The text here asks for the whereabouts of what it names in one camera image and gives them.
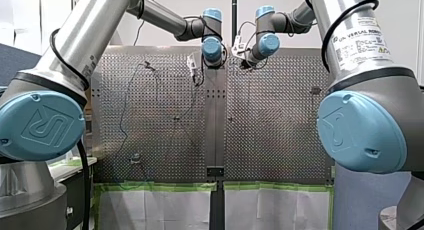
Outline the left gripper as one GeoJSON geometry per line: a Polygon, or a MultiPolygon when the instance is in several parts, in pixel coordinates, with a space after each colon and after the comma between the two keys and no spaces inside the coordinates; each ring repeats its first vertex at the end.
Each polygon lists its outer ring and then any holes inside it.
{"type": "Polygon", "coordinates": [[[200,68],[199,70],[197,70],[195,72],[195,76],[194,76],[194,86],[195,87],[200,87],[203,85],[205,81],[205,73],[204,73],[204,69],[200,68]]]}

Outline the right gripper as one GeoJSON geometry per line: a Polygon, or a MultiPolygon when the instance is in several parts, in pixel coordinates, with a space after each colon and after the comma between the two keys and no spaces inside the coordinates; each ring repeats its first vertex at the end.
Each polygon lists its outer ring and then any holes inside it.
{"type": "Polygon", "coordinates": [[[247,69],[247,70],[252,70],[252,69],[256,69],[258,65],[258,61],[253,61],[253,60],[242,60],[240,63],[240,68],[241,69],[247,69]]]}

